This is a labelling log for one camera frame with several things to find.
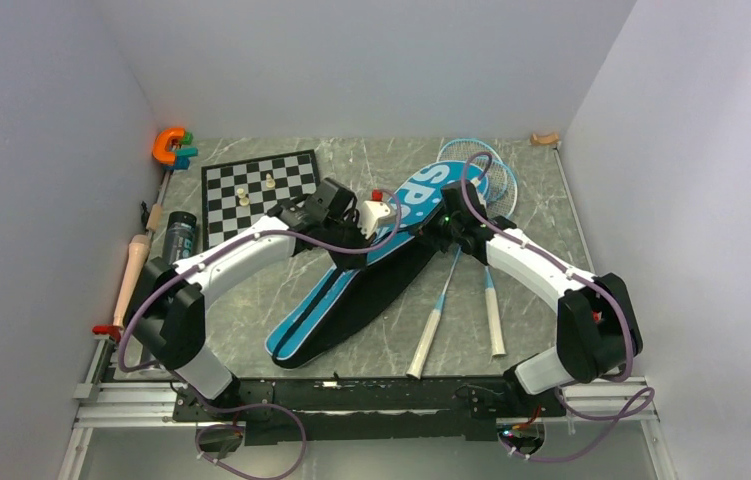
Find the black shuttlecock tube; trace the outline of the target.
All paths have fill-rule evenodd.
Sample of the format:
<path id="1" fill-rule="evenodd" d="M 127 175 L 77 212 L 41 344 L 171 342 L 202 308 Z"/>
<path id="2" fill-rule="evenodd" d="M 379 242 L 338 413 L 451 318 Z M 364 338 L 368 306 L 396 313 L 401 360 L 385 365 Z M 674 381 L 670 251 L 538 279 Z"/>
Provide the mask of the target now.
<path id="1" fill-rule="evenodd" d="M 161 257 L 169 264 L 195 253 L 198 218 L 186 211 L 172 212 L 167 221 Z"/>

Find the blue racket bag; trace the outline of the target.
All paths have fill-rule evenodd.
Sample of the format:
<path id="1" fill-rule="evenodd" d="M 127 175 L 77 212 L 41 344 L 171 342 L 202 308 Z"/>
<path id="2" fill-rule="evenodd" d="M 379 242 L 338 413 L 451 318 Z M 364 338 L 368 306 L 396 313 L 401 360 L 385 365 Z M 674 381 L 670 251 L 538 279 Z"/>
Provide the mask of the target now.
<path id="1" fill-rule="evenodd" d="M 331 266 L 316 286 L 269 334 L 265 350 L 284 369 L 299 368 L 337 347 L 381 315 L 427 266 L 435 250 L 410 233 L 442 200 L 441 188 L 460 179 L 464 163 L 427 165 L 396 190 L 399 232 L 367 254 L 366 266 Z"/>

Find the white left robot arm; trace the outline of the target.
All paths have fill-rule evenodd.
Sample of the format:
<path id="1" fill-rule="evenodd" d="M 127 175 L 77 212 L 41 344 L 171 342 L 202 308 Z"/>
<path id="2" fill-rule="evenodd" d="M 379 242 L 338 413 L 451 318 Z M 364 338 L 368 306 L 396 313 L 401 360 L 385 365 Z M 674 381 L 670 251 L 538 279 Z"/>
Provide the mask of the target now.
<path id="1" fill-rule="evenodd" d="M 161 258 L 142 268 L 118 351 L 129 373 L 127 343 L 136 339 L 169 372 L 199 395 L 199 407 L 215 420 L 230 417 L 240 402 L 240 380 L 206 344 L 206 311 L 221 295 L 282 260 L 313 248 L 344 268 L 361 267 L 367 254 L 385 248 L 377 233 L 394 238 L 402 204 L 391 191 L 381 201 L 360 201 L 332 179 L 312 194 L 282 200 L 251 227 L 190 258 Z"/>

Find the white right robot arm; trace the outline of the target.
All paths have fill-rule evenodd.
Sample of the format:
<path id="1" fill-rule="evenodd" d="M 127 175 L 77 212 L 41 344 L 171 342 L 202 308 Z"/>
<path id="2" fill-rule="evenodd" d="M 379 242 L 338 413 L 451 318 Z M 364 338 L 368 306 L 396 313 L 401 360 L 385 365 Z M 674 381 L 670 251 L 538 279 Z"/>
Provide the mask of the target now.
<path id="1" fill-rule="evenodd" d="M 467 182 L 442 187 L 441 196 L 414 235 L 437 247 L 458 246 L 526 286 L 556 315 L 554 345 L 506 371 L 508 383 L 501 392 L 508 411 L 525 415 L 553 388 L 590 383 L 617 367 L 632 367 L 643 341 L 619 276 L 597 276 L 567 264 L 508 220 L 488 219 Z"/>

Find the blue badminton racket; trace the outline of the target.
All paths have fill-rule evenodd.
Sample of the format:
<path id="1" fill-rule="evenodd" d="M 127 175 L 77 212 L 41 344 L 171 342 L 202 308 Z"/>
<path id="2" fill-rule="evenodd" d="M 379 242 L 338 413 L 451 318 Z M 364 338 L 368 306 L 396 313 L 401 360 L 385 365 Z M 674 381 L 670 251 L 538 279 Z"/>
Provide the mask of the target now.
<path id="1" fill-rule="evenodd" d="M 485 197 L 488 217 L 501 216 L 510 219 L 516 209 L 518 199 L 518 184 L 514 172 L 498 157 L 495 157 L 487 171 L 486 179 L 489 186 L 487 196 Z M 484 290 L 485 305 L 491 340 L 491 356 L 502 357 L 506 355 L 506 347 L 503 338 L 497 291 L 491 275 L 491 269 L 486 267 L 484 272 L 486 282 Z"/>
<path id="2" fill-rule="evenodd" d="M 495 155 L 492 153 L 489 145 L 478 139 L 455 139 L 448 142 L 441 148 L 438 154 L 437 160 L 462 160 L 473 158 L 479 152 L 482 153 L 482 160 L 474 160 L 476 165 L 482 168 L 482 173 L 476 175 L 471 183 L 477 187 L 481 180 L 486 176 L 486 172 L 490 167 L 492 159 Z M 417 344 L 414 356 L 411 360 L 410 366 L 406 371 L 406 376 L 412 379 L 421 379 L 425 362 L 428 358 L 429 351 L 434 341 L 434 337 L 439 326 L 442 310 L 445 305 L 447 291 L 452 280 L 454 271 L 456 269 L 461 252 L 456 251 L 454 259 L 452 261 L 451 268 L 448 276 L 444 282 L 443 288 L 437 298 L 431 313 L 428 316 L 422 335 Z"/>

